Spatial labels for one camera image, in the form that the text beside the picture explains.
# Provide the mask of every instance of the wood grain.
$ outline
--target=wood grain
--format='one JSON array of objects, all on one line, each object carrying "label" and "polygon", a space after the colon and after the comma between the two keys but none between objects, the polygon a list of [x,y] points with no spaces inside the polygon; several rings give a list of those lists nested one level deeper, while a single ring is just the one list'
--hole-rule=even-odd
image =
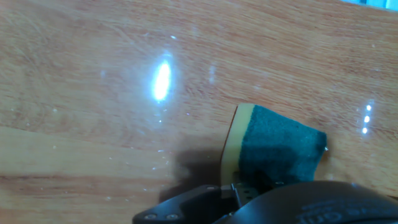
[{"label": "wood grain", "polygon": [[0,223],[129,223],[217,183],[239,103],[325,131],[317,179],[398,196],[397,37],[337,0],[0,0]]}]

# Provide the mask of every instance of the scouring pad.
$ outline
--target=scouring pad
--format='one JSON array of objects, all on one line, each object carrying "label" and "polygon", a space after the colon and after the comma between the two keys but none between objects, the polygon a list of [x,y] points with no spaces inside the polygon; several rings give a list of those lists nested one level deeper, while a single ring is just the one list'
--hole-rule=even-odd
[{"label": "scouring pad", "polygon": [[221,159],[221,184],[254,183],[257,174],[276,187],[313,180],[326,134],[254,104],[236,110]]}]

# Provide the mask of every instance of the black plastic part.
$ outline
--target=black plastic part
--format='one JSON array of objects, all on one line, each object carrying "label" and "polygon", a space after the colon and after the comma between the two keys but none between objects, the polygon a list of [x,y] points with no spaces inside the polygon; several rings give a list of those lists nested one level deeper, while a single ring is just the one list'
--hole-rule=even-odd
[{"label": "black plastic part", "polygon": [[137,214],[132,223],[213,223],[236,209],[234,198],[221,199],[221,189],[218,186],[202,185]]},{"label": "black plastic part", "polygon": [[305,182],[280,187],[240,208],[226,224],[398,222],[398,201],[356,184]]}]

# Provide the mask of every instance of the yellow sponge layer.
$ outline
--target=yellow sponge layer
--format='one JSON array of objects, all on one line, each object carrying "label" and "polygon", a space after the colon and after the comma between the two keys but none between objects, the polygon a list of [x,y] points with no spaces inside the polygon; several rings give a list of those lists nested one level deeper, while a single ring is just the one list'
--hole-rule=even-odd
[{"label": "yellow sponge layer", "polygon": [[234,173],[239,172],[239,155],[243,137],[249,126],[254,104],[243,103],[238,106],[225,143],[221,158],[221,185],[234,181]]}]

